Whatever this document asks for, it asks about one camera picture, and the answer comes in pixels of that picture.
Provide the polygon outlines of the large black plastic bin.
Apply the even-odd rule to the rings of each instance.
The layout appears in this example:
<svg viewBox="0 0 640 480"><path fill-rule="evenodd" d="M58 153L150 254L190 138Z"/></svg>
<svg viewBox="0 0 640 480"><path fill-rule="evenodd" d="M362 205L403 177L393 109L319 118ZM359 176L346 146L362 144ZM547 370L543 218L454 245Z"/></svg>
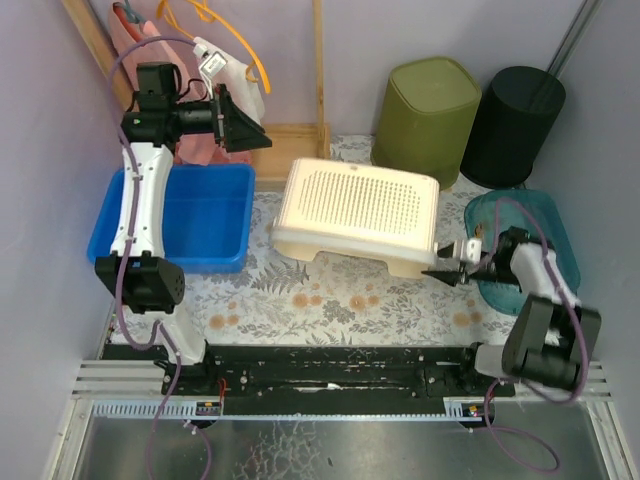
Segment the large black plastic bin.
<svg viewBox="0 0 640 480"><path fill-rule="evenodd" d="M527 180L566 100L563 84L530 66L512 66L491 80L480 102L460 171L490 189Z"/></svg>

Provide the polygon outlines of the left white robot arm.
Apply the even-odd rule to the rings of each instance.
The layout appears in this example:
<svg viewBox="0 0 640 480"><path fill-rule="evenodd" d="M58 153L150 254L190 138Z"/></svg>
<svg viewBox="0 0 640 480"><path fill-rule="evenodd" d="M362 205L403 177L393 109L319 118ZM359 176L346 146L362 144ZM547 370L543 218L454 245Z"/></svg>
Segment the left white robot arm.
<svg viewBox="0 0 640 480"><path fill-rule="evenodd" d="M161 341L165 376L206 376L208 342L184 308L189 274L239 272L248 250L255 172L247 165L176 167L178 144L210 134L226 150L272 142L235 102L220 63L200 65L203 98L189 100L176 65L142 63L133 109L118 126L121 207L111 246L95 273L116 301L122 334L138 350Z"/></svg>

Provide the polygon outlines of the white towel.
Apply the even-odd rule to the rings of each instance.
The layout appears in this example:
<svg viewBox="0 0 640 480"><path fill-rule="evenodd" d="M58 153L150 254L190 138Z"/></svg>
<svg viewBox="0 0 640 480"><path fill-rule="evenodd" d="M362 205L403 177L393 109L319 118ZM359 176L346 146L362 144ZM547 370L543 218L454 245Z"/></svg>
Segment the white towel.
<svg viewBox="0 0 640 480"><path fill-rule="evenodd" d="M226 67L212 81L203 81L200 77L208 93L211 94L218 84L225 84L235 104L254 121L261 124L265 106L258 85L248 79L249 66L201 37L195 37L194 43L204 43L210 49L218 50L227 60Z"/></svg>

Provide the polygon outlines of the green mesh basket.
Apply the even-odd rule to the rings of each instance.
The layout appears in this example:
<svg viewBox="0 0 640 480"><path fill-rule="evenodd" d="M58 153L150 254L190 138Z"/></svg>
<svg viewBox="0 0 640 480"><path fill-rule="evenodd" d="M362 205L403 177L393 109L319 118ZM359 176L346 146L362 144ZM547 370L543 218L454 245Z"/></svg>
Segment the green mesh basket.
<svg viewBox="0 0 640 480"><path fill-rule="evenodd" d="M435 178L442 190L457 180L482 97L457 61L416 60L388 77L371 162Z"/></svg>

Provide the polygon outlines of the blue plastic tray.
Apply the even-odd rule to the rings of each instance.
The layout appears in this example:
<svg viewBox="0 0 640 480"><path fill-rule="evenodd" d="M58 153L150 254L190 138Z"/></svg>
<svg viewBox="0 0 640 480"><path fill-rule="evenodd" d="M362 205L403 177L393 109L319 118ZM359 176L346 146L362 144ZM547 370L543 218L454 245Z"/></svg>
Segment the blue plastic tray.
<svg viewBox="0 0 640 480"><path fill-rule="evenodd" d="M136 270L185 274L238 273L244 268L255 189L246 164L179 165L171 169L162 219L165 256L132 254Z"/></svg>

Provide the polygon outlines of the white plastic basin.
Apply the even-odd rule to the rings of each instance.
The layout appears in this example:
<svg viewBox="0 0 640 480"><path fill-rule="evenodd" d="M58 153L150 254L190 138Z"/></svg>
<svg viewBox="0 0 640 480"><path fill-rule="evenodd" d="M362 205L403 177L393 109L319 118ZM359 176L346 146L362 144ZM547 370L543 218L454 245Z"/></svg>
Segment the white plastic basin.
<svg viewBox="0 0 640 480"><path fill-rule="evenodd" d="M439 182L426 175L325 159L293 162L270 233L283 256L321 252L381 261L420 279L437 264Z"/></svg>

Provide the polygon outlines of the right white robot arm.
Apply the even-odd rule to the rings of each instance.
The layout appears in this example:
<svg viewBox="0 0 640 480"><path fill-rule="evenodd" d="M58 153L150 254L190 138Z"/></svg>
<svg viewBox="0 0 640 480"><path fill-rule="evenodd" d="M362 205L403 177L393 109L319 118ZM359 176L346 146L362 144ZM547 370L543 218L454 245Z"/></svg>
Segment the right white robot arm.
<svg viewBox="0 0 640 480"><path fill-rule="evenodd" d="M516 380L528 387L564 390L571 398L584 388L601 315L582 305L562 277L551 244L511 227L492 252L479 239L458 240L437 250L458 262L448 271L425 274L449 286L471 280L514 285L525 296L502 346L475 343L465 362L480 375Z"/></svg>

